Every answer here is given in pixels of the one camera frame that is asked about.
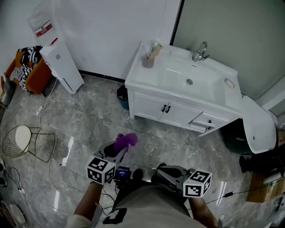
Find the soap bar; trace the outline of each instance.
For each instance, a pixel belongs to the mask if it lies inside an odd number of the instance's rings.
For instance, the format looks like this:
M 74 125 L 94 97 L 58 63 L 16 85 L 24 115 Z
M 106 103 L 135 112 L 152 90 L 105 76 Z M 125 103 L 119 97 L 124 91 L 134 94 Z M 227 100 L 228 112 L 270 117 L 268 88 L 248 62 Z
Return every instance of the soap bar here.
M 227 86 L 230 88 L 230 89 L 233 89 L 235 87 L 235 84 L 232 83 L 231 80 L 229 80 L 228 78 L 225 78 L 224 79 L 224 82 L 227 84 Z

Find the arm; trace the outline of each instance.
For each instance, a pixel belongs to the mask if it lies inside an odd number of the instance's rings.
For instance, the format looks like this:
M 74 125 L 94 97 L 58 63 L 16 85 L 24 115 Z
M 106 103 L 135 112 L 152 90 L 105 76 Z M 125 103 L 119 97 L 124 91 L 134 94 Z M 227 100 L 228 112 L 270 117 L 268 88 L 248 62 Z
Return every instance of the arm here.
M 74 214 L 84 216 L 91 221 L 100 200 L 102 187 L 103 185 L 98 183 L 91 183 L 75 209 Z
M 218 227 L 218 222 L 202 198 L 189 198 L 193 217 L 207 228 Z

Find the gray tile floor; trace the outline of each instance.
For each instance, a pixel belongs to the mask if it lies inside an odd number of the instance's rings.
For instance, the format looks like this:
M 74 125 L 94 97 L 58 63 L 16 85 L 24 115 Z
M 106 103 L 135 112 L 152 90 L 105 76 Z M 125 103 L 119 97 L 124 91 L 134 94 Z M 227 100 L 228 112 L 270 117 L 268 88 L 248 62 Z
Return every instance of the gray tile floor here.
M 20 194 L 12 181 L 8 188 L 0 189 L 0 192 L 6 201 L 12 200 L 20 205 L 30 227 L 64 227 L 67 217 L 73 213 L 82 197 L 74 188 L 84 193 L 89 184 L 85 177 L 85 164 L 89 156 L 100 145 L 113 141 L 118 133 L 137 134 L 138 144 L 129 150 L 122 165 L 130 167 L 132 171 L 143 169 L 145 180 L 150 180 L 152 168 L 164 162 L 212 172 L 212 185 L 204 197 L 206 202 L 230 191 L 249 189 L 251 174 L 241 173 L 239 156 L 227 150 L 219 131 L 198 137 L 196 132 L 148 119 L 135 117 L 135 120 L 131 120 L 128 111 L 120 106 L 116 97 L 120 83 L 90 76 L 85 76 L 84 81 L 85 84 L 75 95 L 56 85 L 56 101 L 42 110 L 41 120 L 36 116 L 36 111 L 46 98 L 41 95 L 28 96 L 19 87 L 4 113 L 0 126 L 1 142 L 13 126 L 20 124 L 39 127 L 41 122 L 43 133 L 57 135 L 50 174 L 49 164 L 29 153 L 16 159 L 5 159 L 7 167 L 18 169 L 20 185 L 26 194 Z M 48 159 L 51 147 L 50 136 L 38 139 L 37 151 L 42 159 Z M 11 176 L 17 179 L 14 170 Z M 49 176 L 60 190 L 51 184 Z M 114 183 L 107 184 L 105 191 L 115 198 L 114 187 Z M 224 225 L 236 228 L 268 218 L 273 202 L 254 204 L 246 202 L 246 198 L 247 193 L 236 194 L 208 206 L 217 218 L 224 214 Z M 103 207 L 113 204 L 105 196 L 100 203 Z

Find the cardboard box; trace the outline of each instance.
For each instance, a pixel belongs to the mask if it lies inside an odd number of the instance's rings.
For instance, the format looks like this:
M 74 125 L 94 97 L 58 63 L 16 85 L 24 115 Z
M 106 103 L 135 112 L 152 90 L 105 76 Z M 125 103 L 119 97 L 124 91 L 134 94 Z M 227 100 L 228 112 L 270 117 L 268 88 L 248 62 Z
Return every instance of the cardboard box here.
M 276 183 L 263 185 L 265 174 L 253 173 L 250 190 L 248 192 L 248 202 L 263 203 L 274 199 L 285 192 L 285 179 L 277 180 Z

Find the bathroom vanity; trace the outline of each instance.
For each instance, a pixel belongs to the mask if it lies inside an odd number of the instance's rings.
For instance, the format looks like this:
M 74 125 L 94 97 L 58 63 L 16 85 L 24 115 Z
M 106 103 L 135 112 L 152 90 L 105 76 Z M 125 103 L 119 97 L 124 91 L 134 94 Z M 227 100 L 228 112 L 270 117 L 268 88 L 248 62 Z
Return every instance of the bathroom vanity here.
M 200 136 L 242 118 L 236 70 L 211 58 L 194 62 L 190 51 L 169 45 L 152 68 L 144 68 L 143 55 L 153 45 L 141 42 L 125 82 L 130 118 L 152 119 L 198 131 Z

